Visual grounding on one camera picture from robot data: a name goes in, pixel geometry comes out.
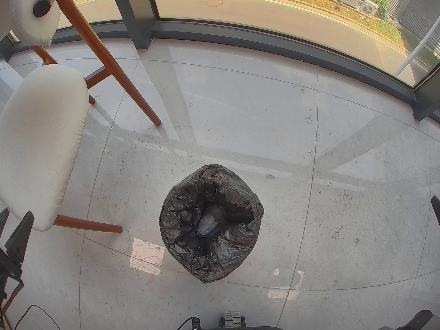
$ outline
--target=gray metal window frame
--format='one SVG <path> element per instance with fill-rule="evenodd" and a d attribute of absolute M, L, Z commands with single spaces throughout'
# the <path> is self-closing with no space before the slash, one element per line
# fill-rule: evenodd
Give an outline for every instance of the gray metal window frame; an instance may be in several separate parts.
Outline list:
<path fill-rule="evenodd" d="M 414 87 L 356 58 L 299 38 L 259 28 L 212 21 L 161 19 L 155 0 L 115 0 L 123 20 L 93 23 L 100 38 L 130 37 L 136 49 L 147 49 L 154 38 L 203 41 L 270 52 L 318 65 L 384 91 L 413 107 L 414 117 L 440 123 L 440 63 Z M 80 41 L 72 28 L 58 30 L 52 43 Z M 29 49 L 9 38 L 0 41 L 0 56 L 8 60 Z"/>

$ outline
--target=tile floor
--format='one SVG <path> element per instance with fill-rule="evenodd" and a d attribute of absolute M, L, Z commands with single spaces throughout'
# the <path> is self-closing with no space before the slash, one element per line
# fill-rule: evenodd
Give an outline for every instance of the tile floor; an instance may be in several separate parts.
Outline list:
<path fill-rule="evenodd" d="M 113 77 L 90 90 L 96 103 L 60 213 L 124 231 L 33 231 L 13 324 L 32 303 L 62 329 L 83 330 L 172 330 L 189 316 L 208 328 L 228 310 L 249 326 L 375 330 L 440 312 L 440 227 L 429 204 L 440 195 L 437 123 L 276 55 L 186 41 L 141 51 L 125 39 L 105 44 L 162 125 Z M 47 49 L 84 75 L 102 65 L 82 42 Z M 0 110 L 39 66 L 31 51 L 0 63 Z M 161 248 L 158 217 L 170 188 L 206 163 L 235 171 L 265 215 L 245 262 L 204 285 Z M 9 218 L 1 245 L 17 223 Z M 142 241 L 157 246 L 154 261 Z M 56 329 L 36 308 L 20 327 Z"/>

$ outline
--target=white pole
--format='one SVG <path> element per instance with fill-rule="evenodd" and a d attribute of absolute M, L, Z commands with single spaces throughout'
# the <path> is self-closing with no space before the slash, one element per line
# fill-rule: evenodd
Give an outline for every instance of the white pole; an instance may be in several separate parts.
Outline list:
<path fill-rule="evenodd" d="M 440 25 L 440 16 L 438 17 L 436 23 L 434 23 L 434 25 L 431 27 L 431 29 L 429 30 L 428 34 L 425 36 L 425 38 L 423 38 L 423 40 L 419 43 L 419 45 L 417 45 L 417 47 L 414 49 L 414 51 L 407 57 L 407 59 L 404 61 L 403 64 L 400 65 L 400 67 L 397 69 L 397 71 L 394 73 L 394 76 L 398 76 L 406 66 L 408 66 L 410 64 L 410 62 L 412 60 L 414 60 L 414 58 L 416 57 L 416 55 L 418 54 L 419 51 L 421 51 L 421 49 L 426 45 L 426 43 L 428 42 L 428 40 L 432 37 L 432 35 L 434 34 L 434 32 L 436 31 L 437 27 Z"/>

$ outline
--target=trash inside bin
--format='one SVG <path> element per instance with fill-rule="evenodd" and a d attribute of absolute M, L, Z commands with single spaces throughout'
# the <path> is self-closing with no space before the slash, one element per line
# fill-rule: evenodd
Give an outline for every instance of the trash inside bin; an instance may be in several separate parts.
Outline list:
<path fill-rule="evenodd" d="M 264 210 L 234 172 L 206 165 L 176 184 L 159 217 L 165 247 L 192 275 L 211 283 L 229 275 L 255 246 Z"/>

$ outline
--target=green plant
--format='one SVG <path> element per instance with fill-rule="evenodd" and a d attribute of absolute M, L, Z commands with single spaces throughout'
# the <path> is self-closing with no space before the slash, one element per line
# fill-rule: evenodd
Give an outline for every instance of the green plant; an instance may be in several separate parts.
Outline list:
<path fill-rule="evenodd" d="M 373 3 L 376 3 L 379 7 L 377 10 L 378 14 L 382 17 L 388 17 L 388 8 L 389 8 L 389 0 L 371 0 Z"/>
<path fill-rule="evenodd" d="M 341 5 L 342 5 L 342 0 L 336 0 L 336 5 L 334 5 L 334 8 L 338 10 L 341 8 Z"/>

